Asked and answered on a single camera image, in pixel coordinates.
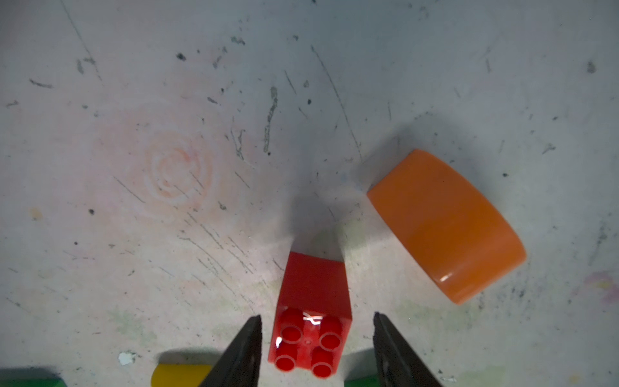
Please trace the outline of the long green lego brick back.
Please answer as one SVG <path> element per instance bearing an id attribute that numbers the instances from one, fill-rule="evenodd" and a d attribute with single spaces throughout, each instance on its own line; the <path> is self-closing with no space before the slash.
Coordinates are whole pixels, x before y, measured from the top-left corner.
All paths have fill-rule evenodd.
<path id="1" fill-rule="evenodd" d="M 19 379 L 1 381 L 0 387 L 66 387 L 61 379 Z"/>

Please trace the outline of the small green lego brick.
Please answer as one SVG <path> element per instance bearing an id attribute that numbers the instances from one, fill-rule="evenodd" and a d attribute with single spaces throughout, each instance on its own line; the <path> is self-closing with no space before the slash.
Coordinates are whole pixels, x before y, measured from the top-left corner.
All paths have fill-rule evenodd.
<path id="1" fill-rule="evenodd" d="M 367 376 L 345 381 L 344 387 L 380 387 L 380 381 L 377 376 Z"/>

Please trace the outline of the small red lego brick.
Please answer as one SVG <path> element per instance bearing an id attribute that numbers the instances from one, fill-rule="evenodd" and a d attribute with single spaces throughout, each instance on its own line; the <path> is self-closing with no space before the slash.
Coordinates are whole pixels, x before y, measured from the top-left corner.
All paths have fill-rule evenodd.
<path id="1" fill-rule="evenodd" d="M 345 264 L 291 252 L 277 301 L 269 362 L 282 372 L 336 374 L 352 324 Z"/>

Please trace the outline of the yellow rounded lego brick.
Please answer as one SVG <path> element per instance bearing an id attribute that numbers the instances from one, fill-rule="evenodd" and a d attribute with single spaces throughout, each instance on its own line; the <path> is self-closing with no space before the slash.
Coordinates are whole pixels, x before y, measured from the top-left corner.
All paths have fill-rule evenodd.
<path id="1" fill-rule="evenodd" d="M 209 364 L 158 364 L 151 387 L 199 387 L 212 368 Z"/>

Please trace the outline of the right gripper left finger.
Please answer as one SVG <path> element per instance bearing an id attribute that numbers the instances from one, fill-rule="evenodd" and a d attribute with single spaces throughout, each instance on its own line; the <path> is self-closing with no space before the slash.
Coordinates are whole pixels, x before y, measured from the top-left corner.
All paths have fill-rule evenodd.
<path id="1" fill-rule="evenodd" d="M 262 356 L 262 320 L 252 316 L 199 387 L 256 387 Z"/>

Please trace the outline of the orange round lego piece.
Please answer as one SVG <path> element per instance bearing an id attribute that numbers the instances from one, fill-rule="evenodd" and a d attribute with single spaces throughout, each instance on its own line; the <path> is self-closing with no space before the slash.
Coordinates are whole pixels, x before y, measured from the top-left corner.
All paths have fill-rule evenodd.
<path id="1" fill-rule="evenodd" d="M 445 162 L 414 150 L 368 192 L 408 253 L 455 304 L 475 297 L 526 260 L 501 213 Z"/>

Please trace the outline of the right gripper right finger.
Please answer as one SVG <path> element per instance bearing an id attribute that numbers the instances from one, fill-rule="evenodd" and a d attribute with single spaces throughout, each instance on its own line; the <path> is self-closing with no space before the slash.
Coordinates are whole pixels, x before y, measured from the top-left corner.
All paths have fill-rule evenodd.
<path id="1" fill-rule="evenodd" d="M 386 314 L 373 316 L 373 347 L 380 386 L 442 387 Z"/>

